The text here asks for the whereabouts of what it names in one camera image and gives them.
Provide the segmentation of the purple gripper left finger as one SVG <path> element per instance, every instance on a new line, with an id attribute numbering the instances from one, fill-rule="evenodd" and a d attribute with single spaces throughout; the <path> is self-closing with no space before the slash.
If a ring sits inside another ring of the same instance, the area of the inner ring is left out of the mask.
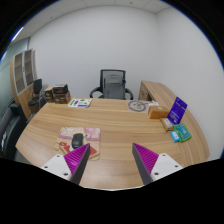
<path id="1" fill-rule="evenodd" d="M 85 144 L 64 156 L 72 174 L 70 181 L 76 185 L 81 181 L 89 156 L 90 144 Z"/>

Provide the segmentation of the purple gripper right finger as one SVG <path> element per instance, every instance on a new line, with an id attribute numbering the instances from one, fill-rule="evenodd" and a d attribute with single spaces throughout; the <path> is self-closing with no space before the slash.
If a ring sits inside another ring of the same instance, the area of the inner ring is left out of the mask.
<path id="1" fill-rule="evenodd" d="M 143 184 L 147 185 L 151 183 L 151 172 L 159 155 L 137 143 L 132 144 L 132 154 L 134 156 Z"/>

